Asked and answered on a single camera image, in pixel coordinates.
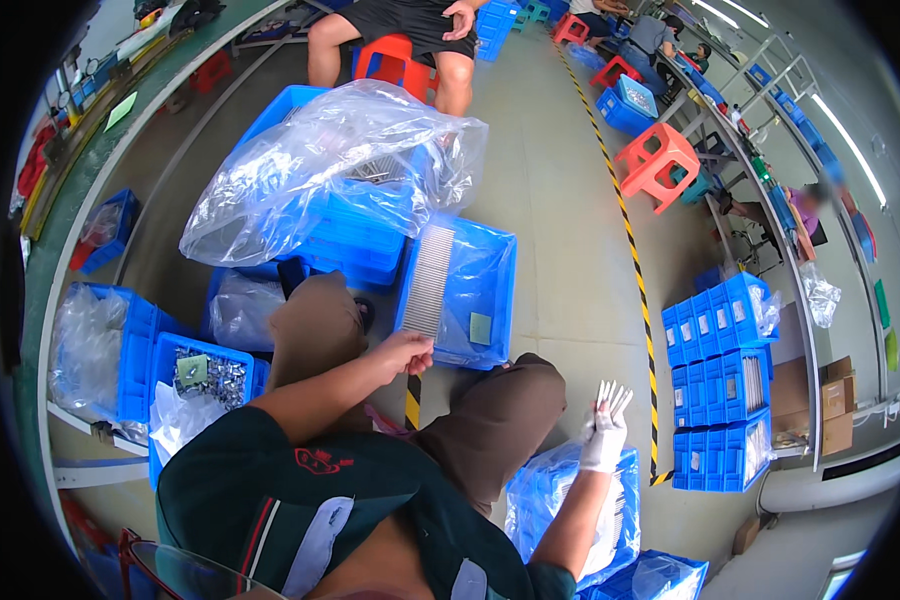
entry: yellow and black hazard tape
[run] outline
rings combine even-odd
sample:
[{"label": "yellow and black hazard tape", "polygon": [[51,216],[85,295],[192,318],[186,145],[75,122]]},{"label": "yellow and black hazard tape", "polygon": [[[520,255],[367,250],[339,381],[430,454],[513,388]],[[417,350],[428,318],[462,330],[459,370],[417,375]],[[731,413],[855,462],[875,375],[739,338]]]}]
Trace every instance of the yellow and black hazard tape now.
[{"label": "yellow and black hazard tape", "polygon": [[607,152],[607,146],[604,145],[604,138],[600,135],[600,127],[597,126],[597,121],[593,118],[593,111],[590,110],[590,102],[588,102],[587,96],[584,95],[584,90],[580,88],[580,84],[577,82],[577,76],[574,75],[573,69],[570,68],[570,64],[564,57],[564,50],[561,48],[560,43],[553,42],[553,46],[556,47],[556,54],[560,56],[560,61],[563,62],[563,66],[567,68],[567,73],[570,74],[570,79],[573,80],[573,85],[574,88],[576,88],[576,93],[579,94],[579,101],[583,102],[583,107],[586,109],[586,114],[590,117],[590,125],[593,126],[593,133],[597,137],[597,142],[600,144],[600,151],[603,153],[603,162],[606,164],[606,170],[610,172],[610,180],[613,182],[613,191],[617,195],[617,204],[620,205],[620,212],[624,216],[626,240],[629,242],[630,255],[633,257],[633,270],[635,270],[636,272],[636,285],[640,288],[640,306],[643,309],[643,327],[647,333],[647,359],[649,364],[649,422],[651,425],[649,440],[649,485],[657,486],[667,481],[668,479],[671,479],[674,476],[674,472],[671,470],[660,475],[657,474],[657,431],[659,420],[657,415],[657,366],[654,363],[654,339],[653,337],[651,337],[650,333],[650,311],[647,310],[647,291],[643,286],[643,272],[640,270],[640,259],[637,257],[636,253],[634,230],[630,225],[630,217],[627,216],[627,205],[624,204],[623,194],[620,193],[620,183],[617,182],[617,174],[613,172],[613,163],[611,162],[611,156]]},{"label": "yellow and black hazard tape", "polygon": [[420,429],[420,375],[407,375],[407,400],[403,426],[407,431]]}]

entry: orange plastic stool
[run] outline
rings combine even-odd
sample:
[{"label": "orange plastic stool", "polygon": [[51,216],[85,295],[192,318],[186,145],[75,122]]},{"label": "orange plastic stool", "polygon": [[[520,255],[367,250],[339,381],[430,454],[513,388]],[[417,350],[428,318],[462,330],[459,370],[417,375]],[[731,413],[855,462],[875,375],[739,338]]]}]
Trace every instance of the orange plastic stool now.
[{"label": "orange plastic stool", "polygon": [[233,75],[230,58],[226,52],[220,50],[207,58],[206,62],[193,72],[190,76],[190,88],[201,94],[209,93],[216,82],[228,75]]},{"label": "orange plastic stool", "polygon": [[626,77],[636,82],[643,81],[643,76],[637,73],[634,67],[630,66],[620,56],[613,56],[612,60],[600,69],[600,73],[597,73],[590,79],[590,85],[603,84],[607,88],[613,88],[617,85],[617,80],[620,79],[622,74],[626,74]]},{"label": "orange plastic stool", "polygon": [[[374,54],[383,55],[380,67],[368,74]],[[427,90],[436,90],[440,75],[430,66],[416,62],[414,44],[403,33],[391,33],[372,41],[360,49],[354,79],[375,79],[401,86],[422,103],[427,102]]]},{"label": "orange plastic stool", "polygon": [[[645,147],[650,138],[660,140],[660,148],[654,152]],[[629,170],[620,185],[623,195],[630,197],[641,189],[646,191],[660,201],[660,205],[653,209],[656,214],[666,210],[679,198],[700,173],[700,161],[690,142],[666,123],[651,125],[627,144],[613,160],[625,162]],[[674,165],[687,171],[680,181],[674,181],[670,175]]]},{"label": "orange plastic stool", "polygon": [[576,18],[576,16],[569,12],[564,13],[560,20],[556,22],[556,27],[550,31],[550,35],[556,43],[566,40],[582,44],[587,41],[587,35],[589,33],[590,28],[587,23]]}]

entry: black shorts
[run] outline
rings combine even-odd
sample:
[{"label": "black shorts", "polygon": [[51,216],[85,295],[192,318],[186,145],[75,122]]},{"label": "black shorts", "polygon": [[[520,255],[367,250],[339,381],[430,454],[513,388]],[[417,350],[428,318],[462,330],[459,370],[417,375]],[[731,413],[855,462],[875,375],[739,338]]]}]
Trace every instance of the black shorts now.
[{"label": "black shorts", "polygon": [[583,24],[590,28],[590,32],[587,34],[588,39],[606,38],[611,34],[611,24],[596,12],[581,12],[574,14],[574,17],[583,21]]},{"label": "black shorts", "polygon": [[463,39],[444,41],[444,34],[453,31],[453,17],[444,16],[451,4],[453,0],[360,0],[336,13],[350,21],[366,43],[404,34],[413,44],[413,59],[436,66],[433,54],[437,52],[475,56],[477,32],[473,28]]}]

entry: hand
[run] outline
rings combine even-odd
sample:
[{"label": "hand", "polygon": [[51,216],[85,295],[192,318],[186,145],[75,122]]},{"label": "hand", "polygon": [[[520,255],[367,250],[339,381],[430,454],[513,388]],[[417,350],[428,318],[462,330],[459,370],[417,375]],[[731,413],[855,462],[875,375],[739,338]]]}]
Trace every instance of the hand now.
[{"label": "hand", "polygon": [[473,27],[473,19],[476,18],[473,6],[470,6],[465,0],[456,0],[443,11],[443,15],[444,17],[453,16],[453,30],[443,34],[444,42],[465,38],[470,33],[470,28]]},{"label": "hand", "polygon": [[366,358],[372,363],[380,385],[387,385],[401,373],[418,376],[434,366],[434,340],[416,331],[394,331]]},{"label": "hand", "polygon": [[600,381],[597,401],[583,424],[583,450],[579,453],[581,471],[612,474],[627,439],[624,409],[634,398],[634,390],[617,382]]}]

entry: plastic wrap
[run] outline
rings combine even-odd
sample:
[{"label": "plastic wrap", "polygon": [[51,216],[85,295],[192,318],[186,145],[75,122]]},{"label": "plastic wrap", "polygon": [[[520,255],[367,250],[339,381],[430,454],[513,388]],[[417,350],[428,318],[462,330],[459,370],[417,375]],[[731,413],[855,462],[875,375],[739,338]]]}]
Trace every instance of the plastic wrap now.
[{"label": "plastic wrap", "polygon": [[320,222],[331,194],[417,238],[437,212],[456,214],[471,201],[488,129],[385,81],[329,90],[227,157],[192,210],[180,252],[220,267],[285,255]]},{"label": "plastic wrap", "polygon": [[[564,504],[577,477],[581,443],[567,441],[537,454],[506,484],[504,532],[527,562]],[[586,557],[577,590],[600,584],[624,569],[640,552],[640,479],[636,448],[625,447],[614,483],[603,503],[594,543]],[[619,534],[616,533],[619,522]]]},{"label": "plastic wrap", "polygon": [[756,330],[761,337],[769,337],[774,333],[774,328],[780,324],[780,305],[783,302],[783,294],[780,290],[765,298],[763,288],[759,285],[749,286],[750,303],[753,305],[753,318],[756,319]]},{"label": "plastic wrap", "polygon": [[707,566],[691,566],[670,556],[642,558],[633,571],[633,600],[694,600]]},{"label": "plastic wrap", "polygon": [[73,285],[56,311],[48,375],[53,402],[97,420],[116,419],[117,383],[129,303],[114,290],[98,299]]},{"label": "plastic wrap", "polygon": [[607,66],[607,61],[600,54],[597,54],[596,50],[583,44],[570,42],[567,44],[567,54],[584,66],[597,71]]},{"label": "plastic wrap", "polygon": [[283,288],[276,281],[254,281],[228,270],[210,300],[210,330],[221,346],[246,353],[272,353],[270,316],[283,306]]},{"label": "plastic wrap", "polygon": [[799,270],[813,322],[817,327],[827,329],[833,325],[833,314],[840,302],[841,289],[824,279],[815,262],[805,262],[800,265]]},{"label": "plastic wrap", "polygon": [[227,408],[212,395],[184,399],[173,386],[157,381],[150,404],[149,437],[160,465],[166,467],[180,449],[225,414]]}]

